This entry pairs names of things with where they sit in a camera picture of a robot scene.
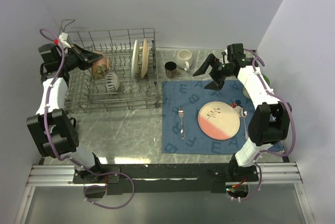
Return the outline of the brown rimmed ceramic bowl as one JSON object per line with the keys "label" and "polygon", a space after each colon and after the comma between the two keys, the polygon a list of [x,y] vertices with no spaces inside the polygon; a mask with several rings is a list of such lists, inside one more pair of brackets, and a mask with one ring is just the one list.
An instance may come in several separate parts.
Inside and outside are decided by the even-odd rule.
{"label": "brown rimmed ceramic bowl", "polygon": [[94,53],[101,54],[103,57],[92,64],[93,79],[104,79],[110,69],[109,57],[103,52],[94,51]]}

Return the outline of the white strawberry pattern plate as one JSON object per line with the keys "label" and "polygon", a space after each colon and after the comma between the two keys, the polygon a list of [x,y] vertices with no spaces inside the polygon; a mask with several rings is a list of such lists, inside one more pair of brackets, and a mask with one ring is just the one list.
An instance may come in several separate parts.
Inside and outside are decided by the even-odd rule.
{"label": "white strawberry pattern plate", "polygon": [[139,44],[138,40],[135,40],[133,53],[132,53],[132,64],[131,64],[131,77],[135,78],[138,68],[138,58],[139,58]]}

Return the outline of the beige plate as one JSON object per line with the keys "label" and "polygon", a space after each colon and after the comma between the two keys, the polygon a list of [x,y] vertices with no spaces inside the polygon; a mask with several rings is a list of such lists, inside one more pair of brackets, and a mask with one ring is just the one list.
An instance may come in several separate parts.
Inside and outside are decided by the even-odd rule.
{"label": "beige plate", "polygon": [[143,47],[142,47],[141,78],[144,78],[147,74],[148,63],[149,63],[149,43],[148,43],[147,39],[144,39]]}

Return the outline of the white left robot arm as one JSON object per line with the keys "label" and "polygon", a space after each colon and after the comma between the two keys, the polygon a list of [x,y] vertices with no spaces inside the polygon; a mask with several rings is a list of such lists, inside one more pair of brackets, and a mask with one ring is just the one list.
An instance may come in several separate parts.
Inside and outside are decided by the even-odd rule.
{"label": "white left robot arm", "polygon": [[98,183],[104,170],[98,157],[79,145],[75,118],[67,116],[64,104],[69,88],[69,72],[87,70],[103,58],[100,53],[85,50],[75,44],[63,48],[60,43],[44,44],[39,48],[43,96],[34,116],[27,118],[28,130],[42,157],[69,160],[83,180]]}

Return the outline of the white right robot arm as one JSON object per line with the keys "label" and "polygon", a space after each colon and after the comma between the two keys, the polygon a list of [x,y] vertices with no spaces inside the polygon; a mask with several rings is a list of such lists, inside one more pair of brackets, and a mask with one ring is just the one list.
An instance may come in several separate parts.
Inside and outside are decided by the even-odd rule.
{"label": "white right robot arm", "polygon": [[[252,53],[248,58],[246,52]],[[257,159],[263,153],[268,153],[271,146],[287,138],[292,133],[292,143],[284,154],[288,156],[294,149],[296,130],[292,116],[292,108],[288,102],[275,95],[266,83],[260,67],[264,61],[241,43],[227,46],[227,52],[218,59],[209,54],[203,64],[194,72],[194,76],[205,74],[211,68],[209,75],[212,82],[205,89],[221,90],[227,77],[235,76],[247,90],[254,106],[254,114],[248,125],[248,139],[242,148],[232,156],[229,164],[229,176],[234,181],[241,181],[247,175],[247,169],[255,168]]]}

